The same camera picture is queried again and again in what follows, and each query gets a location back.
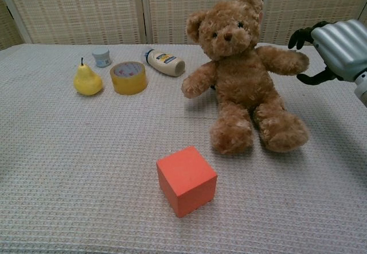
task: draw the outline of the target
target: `yellow pear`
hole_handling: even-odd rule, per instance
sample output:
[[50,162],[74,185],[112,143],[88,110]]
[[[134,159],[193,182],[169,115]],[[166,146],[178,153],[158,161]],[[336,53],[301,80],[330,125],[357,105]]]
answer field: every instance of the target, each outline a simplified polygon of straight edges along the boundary
[[95,95],[103,87],[101,77],[94,73],[87,64],[83,64],[83,58],[81,58],[81,64],[74,78],[74,87],[82,95]]

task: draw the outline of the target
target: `orange foam block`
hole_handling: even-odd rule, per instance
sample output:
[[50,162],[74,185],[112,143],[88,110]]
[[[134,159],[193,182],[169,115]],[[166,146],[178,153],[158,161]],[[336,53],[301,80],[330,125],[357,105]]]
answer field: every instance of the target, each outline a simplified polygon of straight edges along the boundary
[[159,185],[177,217],[211,201],[217,173],[193,146],[157,161]]

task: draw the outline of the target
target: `teddy bear arm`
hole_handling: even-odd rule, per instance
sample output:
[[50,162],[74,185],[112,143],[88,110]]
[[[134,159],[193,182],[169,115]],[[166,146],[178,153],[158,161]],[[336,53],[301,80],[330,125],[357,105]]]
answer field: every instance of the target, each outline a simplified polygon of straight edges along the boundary
[[182,92],[187,98],[194,98],[205,92],[216,82],[216,63],[208,62],[200,66],[182,83]]
[[309,58],[301,52],[261,46],[256,53],[268,71],[279,75],[297,75],[309,67]]

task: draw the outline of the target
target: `teddy bear nose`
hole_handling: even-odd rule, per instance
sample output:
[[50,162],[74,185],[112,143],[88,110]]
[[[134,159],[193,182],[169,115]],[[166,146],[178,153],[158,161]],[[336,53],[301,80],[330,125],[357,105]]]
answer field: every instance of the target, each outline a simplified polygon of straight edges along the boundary
[[225,41],[230,41],[232,39],[232,34],[231,33],[225,33],[224,34],[224,40]]

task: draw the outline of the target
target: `white squeeze bottle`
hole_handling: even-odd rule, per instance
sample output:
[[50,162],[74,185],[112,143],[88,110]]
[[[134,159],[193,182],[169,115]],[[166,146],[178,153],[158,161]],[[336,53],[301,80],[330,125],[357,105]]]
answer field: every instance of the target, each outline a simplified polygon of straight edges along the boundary
[[185,62],[179,57],[146,47],[143,59],[156,70],[169,76],[180,76],[185,71]]

